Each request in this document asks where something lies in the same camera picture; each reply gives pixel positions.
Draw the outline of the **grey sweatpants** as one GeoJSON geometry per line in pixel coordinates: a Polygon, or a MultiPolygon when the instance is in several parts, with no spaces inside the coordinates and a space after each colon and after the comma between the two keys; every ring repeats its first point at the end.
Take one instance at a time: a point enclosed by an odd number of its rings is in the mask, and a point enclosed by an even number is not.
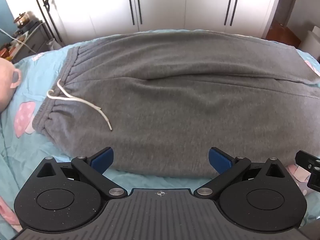
{"type": "Polygon", "coordinates": [[[211,177],[213,146],[284,165],[319,155],[319,76],[298,51],[183,31],[105,37],[68,50],[33,128],[70,157],[106,147],[117,170],[211,177]]]}

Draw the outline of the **light blue mushroom bedsheet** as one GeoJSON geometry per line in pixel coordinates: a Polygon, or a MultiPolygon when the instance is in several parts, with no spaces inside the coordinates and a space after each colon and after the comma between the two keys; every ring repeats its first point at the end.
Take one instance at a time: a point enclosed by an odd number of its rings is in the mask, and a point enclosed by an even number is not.
{"type": "MultiPolygon", "coordinates": [[[[59,50],[29,56],[15,64],[22,72],[22,83],[16,90],[7,109],[1,113],[1,239],[11,239],[16,232],[10,229],[10,224],[2,215],[6,209],[14,210],[14,200],[40,161],[47,156],[54,156],[58,161],[70,161],[70,158],[53,145],[45,136],[35,132],[33,128],[16,134],[14,127],[20,107],[23,110],[31,106],[33,114],[39,110],[46,92],[51,89],[59,75],[68,50],[82,45],[91,44],[102,38],[86,42],[78,42],[59,50]]],[[[104,174],[114,179],[128,191],[133,187],[143,188],[190,188],[196,189],[208,178],[170,178],[144,176],[108,169],[104,174]]],[[[308,209],[302,225],[319,219],[319,193],[306,193],[308,209]]]]}

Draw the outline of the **white bin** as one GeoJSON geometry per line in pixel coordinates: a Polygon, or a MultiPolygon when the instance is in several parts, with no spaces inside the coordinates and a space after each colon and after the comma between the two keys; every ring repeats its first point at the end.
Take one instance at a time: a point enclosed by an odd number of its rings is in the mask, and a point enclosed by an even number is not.
{"type": "Polygon", "coordinates": [[[304,40],[300,43],[299,49],[303,52],[309,53],[317,61],[320,58],[320,28],[314,26],[312,31],[308,33],[304,40]]]}

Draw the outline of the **grey bedside cabinet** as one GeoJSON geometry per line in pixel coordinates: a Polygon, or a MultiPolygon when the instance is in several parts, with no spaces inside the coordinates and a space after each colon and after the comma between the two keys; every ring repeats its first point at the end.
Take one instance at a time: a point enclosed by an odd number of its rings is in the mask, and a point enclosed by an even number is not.
{"type": "Polygon", "coordinates": [[[48,42],[52,39],[45,23],[42,21],[29,32],[25,44],[19,44],[13,51],[11,62],[18,63],[21,59],[49,51],[48,42]]]}

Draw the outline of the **white wardrobe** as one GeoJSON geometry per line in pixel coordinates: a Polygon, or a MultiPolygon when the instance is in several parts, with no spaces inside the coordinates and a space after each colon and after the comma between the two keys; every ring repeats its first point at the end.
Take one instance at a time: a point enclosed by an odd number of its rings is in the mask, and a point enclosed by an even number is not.
{"type": "Polygon", "coordinates": [[[185,29],[264,37],[279,0],[6,0],[46,19],[66,44],[113,34],[185,29]]]}

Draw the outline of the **brown pot on cabinet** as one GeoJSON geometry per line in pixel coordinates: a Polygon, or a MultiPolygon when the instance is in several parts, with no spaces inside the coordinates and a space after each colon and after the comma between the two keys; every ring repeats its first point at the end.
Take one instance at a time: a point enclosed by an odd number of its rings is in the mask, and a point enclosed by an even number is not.
{"type": "Polygon", "coordinates": [[[34,14],[31,11],[23,12],[14,19],[14,23],[17,25],[18,29],[21,29],[26,26],[33,18],[34,14]]]}

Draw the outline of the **brown wooden door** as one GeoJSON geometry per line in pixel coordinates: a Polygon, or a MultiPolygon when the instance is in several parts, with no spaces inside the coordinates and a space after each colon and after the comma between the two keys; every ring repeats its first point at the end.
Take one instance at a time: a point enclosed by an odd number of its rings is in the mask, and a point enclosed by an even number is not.
{"type": "Polygon", "coordinates": [[[274,20],[282,27],[286,27],[290,19],[293,6],[296,0],[279,0],[278,6],[274,15],[274,20]]]}

